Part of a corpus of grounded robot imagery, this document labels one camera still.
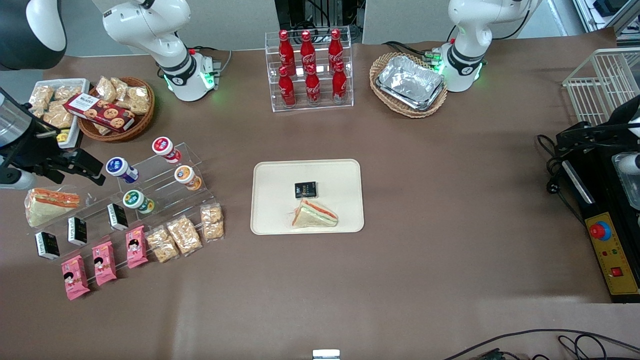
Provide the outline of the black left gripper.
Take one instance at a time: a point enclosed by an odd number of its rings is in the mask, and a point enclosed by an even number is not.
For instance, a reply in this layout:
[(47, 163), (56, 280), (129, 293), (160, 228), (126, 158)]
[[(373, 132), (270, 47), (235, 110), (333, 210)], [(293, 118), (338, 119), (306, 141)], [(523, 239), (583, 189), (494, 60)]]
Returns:
[(579, 121), (557, 133), (556, 155), (615, 147), (638, 152), (639, 105), (640, 96), (637, 95), (618, 106), (606, 126), (592, 126), (588, 121)]

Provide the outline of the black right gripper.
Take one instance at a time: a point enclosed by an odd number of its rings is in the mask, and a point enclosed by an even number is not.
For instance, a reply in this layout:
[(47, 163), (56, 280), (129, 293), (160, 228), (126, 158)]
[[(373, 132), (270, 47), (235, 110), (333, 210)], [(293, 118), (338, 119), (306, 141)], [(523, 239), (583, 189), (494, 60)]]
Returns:
[(60, 132), (59, 128), (38, 118), (2, 117), (1, 184), (34, 185), (37, 176), (62, 184), (66, 176), (60, 166), (65, 164), (66, 173), (103, 186), (106, 181), (101, 173), (103, 162), (81, 148), (64, 153), (57, 141)]

